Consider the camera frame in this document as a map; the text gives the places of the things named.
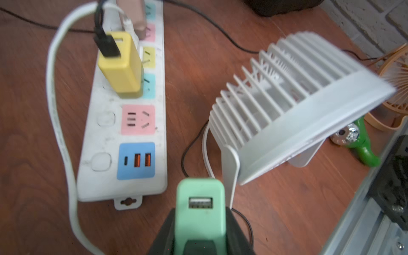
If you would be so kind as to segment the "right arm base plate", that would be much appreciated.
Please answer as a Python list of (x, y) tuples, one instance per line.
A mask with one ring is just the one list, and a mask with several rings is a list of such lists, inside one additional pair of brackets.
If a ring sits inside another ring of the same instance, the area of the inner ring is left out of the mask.
[(398, 137), (369, 194), (399, 227), (408, 230), (408, 136)]

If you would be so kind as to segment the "yellow usb charger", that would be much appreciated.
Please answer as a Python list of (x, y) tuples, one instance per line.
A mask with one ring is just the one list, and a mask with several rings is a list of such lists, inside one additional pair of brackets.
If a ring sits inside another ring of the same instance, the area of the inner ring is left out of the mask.
[(141, 97), (144, 69), (132, 36), (128, 32), (115, 31), (108, 33), (107, 37), (116, 44), (120, 53), (117, 56), (105, 56), (99, 52), (99, 69), (119, 97)]

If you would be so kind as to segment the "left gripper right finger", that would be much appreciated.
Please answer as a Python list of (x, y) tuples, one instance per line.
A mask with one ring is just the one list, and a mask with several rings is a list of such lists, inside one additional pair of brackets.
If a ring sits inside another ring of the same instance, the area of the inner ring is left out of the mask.
[[(245, 221), (249, 229), (249, 240), (244, 235), (233, 213), (238, 214)], [(255, 255), (254, 232), (249, 220), (239, 211), (226, 208), (226, 244), (228, 255)]]

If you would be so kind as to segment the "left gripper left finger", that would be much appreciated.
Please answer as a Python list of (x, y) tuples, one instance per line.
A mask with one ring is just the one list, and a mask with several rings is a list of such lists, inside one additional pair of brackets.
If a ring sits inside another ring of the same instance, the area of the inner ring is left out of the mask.
[(172, 255), (174, 253), (174, 225), (175, 208), (170, 210), (147, 255)]

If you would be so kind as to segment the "pink usb charger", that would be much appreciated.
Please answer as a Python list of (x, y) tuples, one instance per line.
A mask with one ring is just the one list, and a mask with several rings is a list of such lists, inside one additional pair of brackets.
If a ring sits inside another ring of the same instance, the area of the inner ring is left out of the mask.
[(146, 4), (144, 0), (117, 0), (118, 7), (124, 13), (122, 20), (123, 28), (130, 34), (135, 34), (139, 40), (146, 38), (147, 15)]

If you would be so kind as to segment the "green usb charger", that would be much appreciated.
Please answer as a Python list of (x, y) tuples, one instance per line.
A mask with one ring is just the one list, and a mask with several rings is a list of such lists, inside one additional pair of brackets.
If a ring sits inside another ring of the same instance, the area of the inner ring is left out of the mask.
[(185, 178), (177, 186), (175, 255), (226, 255), (225, 189), (213, 178)]

